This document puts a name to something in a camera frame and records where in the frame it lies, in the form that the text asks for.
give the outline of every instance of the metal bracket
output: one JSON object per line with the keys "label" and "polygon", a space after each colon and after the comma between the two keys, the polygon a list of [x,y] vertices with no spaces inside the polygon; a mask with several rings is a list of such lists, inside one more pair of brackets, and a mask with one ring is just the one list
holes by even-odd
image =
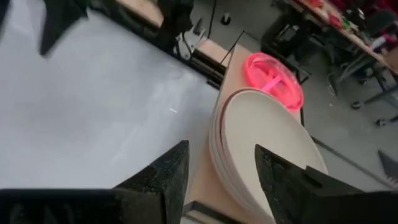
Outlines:
{"label": "metal bracket", "polygon": [[196,49],[201,38],[205,35],[205,28],[201,26],[202,19],[189,30],[178,35],[175,39],[177,44],[173,49],[184,60],[189,60],[193,51]]}

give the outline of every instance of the white table surface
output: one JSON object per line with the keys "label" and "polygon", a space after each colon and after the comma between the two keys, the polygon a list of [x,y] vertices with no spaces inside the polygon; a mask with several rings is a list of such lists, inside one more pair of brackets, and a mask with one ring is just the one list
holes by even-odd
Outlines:
{"label": "white table surface", "polygon": [[97,14],[42,58],[44,4],[11,3],[0,41],[0,188],[114,187],[183,139],[191,162],[200,155],[218,94],[200,74]]}

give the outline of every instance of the stack of plates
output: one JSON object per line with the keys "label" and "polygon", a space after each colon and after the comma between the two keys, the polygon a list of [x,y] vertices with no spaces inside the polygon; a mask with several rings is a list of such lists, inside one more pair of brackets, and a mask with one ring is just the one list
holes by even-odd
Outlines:
{"label": "stack of plates", "polygon": [[233,93],[215,111],[210,126],[210,154],[229,194],[254,217],[273,222],[254,160],[259,144],[301,168],[327,174],[325,163],[303,126],[273,97],[257,90]]}

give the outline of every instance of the gray floor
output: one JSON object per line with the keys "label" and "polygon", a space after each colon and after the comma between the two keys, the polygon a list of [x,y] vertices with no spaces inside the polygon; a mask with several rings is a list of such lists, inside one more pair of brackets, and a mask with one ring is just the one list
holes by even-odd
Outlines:
{"label": "gray floor", "polygon": [[[218,0],[210,38],[225,49],[230,49],[242,30],[245,30],[252,37],[244,34],[239,43],[249,50],[258,51],[257,40],[280,13],[270,5],[271,0],[248,0],[244,3],[239,0]],[[213,0],[197,0],[192,17],[201,15],[206,25],[210,21],[212,7]],[[221,16],[226,12],[232,18],[228,26],[220,23]],[[385,180],[377,150],[381,149],[398,160],[398,123],[377,128],[373,122],[394,116],[398,110],[386,101],[380,101],[353,111],[349,107],[352,101],[365,100],[380,92],[375,81],[360,86],[349,79],[341,84],[341,95],[335,97],[328,88],[328,70],[322,55],[314,55],[306,68],[313,73],[312,78],[303,85],[308,132]],[[320,150],[332,176],[363,190],[388,189],[330,152],[322,148]]]}

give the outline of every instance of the pink plastic lid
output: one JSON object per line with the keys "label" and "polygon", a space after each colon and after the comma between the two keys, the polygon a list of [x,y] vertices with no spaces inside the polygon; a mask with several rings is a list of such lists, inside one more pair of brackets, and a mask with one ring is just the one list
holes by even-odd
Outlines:
{"label": "pink plastic lid", "polygon": [[262,52],[251,54],[244,63],[244,72],[251,87],[277,98],[289,110],[303,106],[304,94],[300,84],[276,58]]}

